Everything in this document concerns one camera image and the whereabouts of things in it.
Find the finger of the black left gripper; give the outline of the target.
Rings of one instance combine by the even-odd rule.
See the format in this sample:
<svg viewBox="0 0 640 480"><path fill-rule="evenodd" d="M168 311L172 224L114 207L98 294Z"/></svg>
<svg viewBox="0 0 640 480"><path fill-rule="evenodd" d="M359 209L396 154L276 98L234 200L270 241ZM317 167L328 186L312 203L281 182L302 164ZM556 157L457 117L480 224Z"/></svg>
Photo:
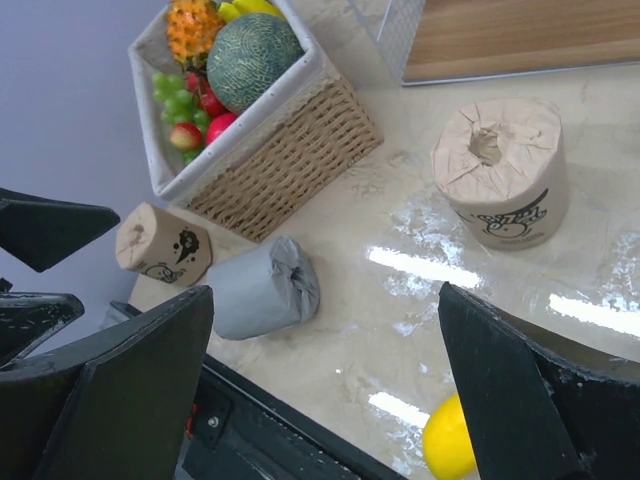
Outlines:
<svg viewBox="0 0 640 480"><path fill-rule="evenodd" d="M1 248L41 273L100 238L120 217L107 207L1 191Z"/></svg>
<svg viewBox="0 0 640 480"><path fill-rule="evenodd" d="M71 294L1 294L1 367L25 358L45 340L84 314Z"/></svg>

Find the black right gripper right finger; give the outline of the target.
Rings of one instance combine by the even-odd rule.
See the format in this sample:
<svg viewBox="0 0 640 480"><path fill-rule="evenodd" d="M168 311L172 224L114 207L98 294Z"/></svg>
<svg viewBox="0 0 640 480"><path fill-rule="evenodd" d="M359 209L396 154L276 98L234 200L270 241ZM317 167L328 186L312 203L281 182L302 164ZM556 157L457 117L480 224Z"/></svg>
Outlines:
<svg viewBox="0 0 640 480"><path fill-rule="evenodd" d="M637 362L450 283L438 315L481 478L638 478Z"/></svg>

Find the grey roll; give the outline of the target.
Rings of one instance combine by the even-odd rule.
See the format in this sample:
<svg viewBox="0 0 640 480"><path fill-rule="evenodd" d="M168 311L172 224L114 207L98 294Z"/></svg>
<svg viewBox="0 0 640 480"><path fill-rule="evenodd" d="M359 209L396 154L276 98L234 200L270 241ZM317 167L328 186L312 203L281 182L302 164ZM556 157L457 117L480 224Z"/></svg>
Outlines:
<svg viewBox="0 0 640 480"><path fill-rule="evenodd" d="M212 266L215 333L241 341L311 319L320 287L311 262L289 236L277 237Z"/></svg>

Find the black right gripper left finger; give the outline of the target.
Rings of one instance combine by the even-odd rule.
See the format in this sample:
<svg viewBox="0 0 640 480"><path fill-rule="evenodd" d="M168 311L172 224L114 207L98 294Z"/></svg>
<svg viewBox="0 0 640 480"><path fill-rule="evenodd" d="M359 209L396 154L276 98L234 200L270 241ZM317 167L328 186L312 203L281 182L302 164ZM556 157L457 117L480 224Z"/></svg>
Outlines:
<svg viewBox="0 0 640 480"><path fill-rule="evenodd" d="M1 297L1 475L170 479L204 363L212 290L194 286L48 352L83 314L71 294Z"/></svg>

